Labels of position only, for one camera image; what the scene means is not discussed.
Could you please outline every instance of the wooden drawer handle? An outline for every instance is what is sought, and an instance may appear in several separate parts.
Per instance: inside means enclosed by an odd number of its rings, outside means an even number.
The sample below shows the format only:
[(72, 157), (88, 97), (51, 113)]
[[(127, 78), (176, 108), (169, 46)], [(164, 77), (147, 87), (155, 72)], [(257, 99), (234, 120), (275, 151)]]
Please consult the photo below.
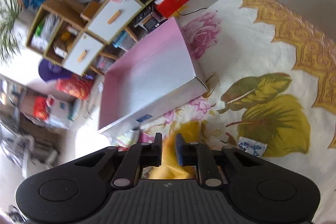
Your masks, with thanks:
[(83, 51), (82, 54), (77, 59), (77, 62), (80, 63), (84, 60), (85, 56), (87, 55), (87, 50)]
[(115, 14), (109, 19), (109, 21), (107, 22), (108, 25), (112, 24), (112, 22), (114, 22), (121, 14), (121, 10), (118, 10), (115, 12)]

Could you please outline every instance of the red box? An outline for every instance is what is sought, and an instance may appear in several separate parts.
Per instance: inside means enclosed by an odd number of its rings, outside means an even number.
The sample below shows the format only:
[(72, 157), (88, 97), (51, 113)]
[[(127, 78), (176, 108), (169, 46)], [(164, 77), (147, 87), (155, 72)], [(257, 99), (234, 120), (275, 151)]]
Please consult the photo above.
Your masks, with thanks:
[(188, 0), (164, 0), (159, 5), (154, 5), (154, 7), (165, 18), (169, 18), (187, 2)]

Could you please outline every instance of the black cable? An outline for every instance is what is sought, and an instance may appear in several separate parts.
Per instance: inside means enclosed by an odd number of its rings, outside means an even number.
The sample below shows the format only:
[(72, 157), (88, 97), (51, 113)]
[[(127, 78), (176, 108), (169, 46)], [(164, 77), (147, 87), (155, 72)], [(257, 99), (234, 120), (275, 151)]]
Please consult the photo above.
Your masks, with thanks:
[(196, 13), (196, 12), (198, 12), (198, 11), (200, 11), (200, 10), (206, 10), (206, 9), (207, 9), (207, 8), (200, 8), (200, 9), (198, 9), (197, 11), (193, 11), (193, 12), (191, 12), (191, 13), (187, 13), (187, 14), (185, 14), (185, 15), (180, 14), (179, 11), (177, 11), (177, 13), (178, 13), (179, 15), (181, 15), (181, 16), (187, 16), (187, 15)]

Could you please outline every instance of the pink box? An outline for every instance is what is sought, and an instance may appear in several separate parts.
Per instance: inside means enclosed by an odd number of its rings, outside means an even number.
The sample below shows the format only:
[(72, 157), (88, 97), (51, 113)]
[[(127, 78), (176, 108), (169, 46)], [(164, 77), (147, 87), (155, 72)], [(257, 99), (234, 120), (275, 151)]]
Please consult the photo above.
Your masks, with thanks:
[(116, 137), (208, 91), (183, 34), (171, 18), (107, 72), (98, 133)]

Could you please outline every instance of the pink flower print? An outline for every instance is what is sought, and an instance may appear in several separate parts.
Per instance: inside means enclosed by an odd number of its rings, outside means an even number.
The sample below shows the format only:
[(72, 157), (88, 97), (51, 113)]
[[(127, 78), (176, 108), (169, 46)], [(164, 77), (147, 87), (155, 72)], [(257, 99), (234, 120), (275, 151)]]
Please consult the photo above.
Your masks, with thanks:
[(139, 135), (138, 143), (153, 143), (155, 136), (141, 132)]
[(175, 120), (175, 111), (171, 110), (163, 114), (163, 116), (166, 118), (165, 124), (171, 124)]
[(208, 113), (208, 111), (211, 109), (211, 105), (209, 104), (209, 102), (202, 96), (194, 100), (191, 100), (189, 102), (189, 105), (195, 106), (196, 108), (196, 115), (195, 117), (192, 118), (192, 120), (198, 120), (198, 121), (202, 120)]
[(182, 28), (194, 59), (201, 58), (206, 49), (216, 43), (216, 36), (221, 31), (219, 26), (221, 20), (216, 16), (216, 12), (206, 13)]

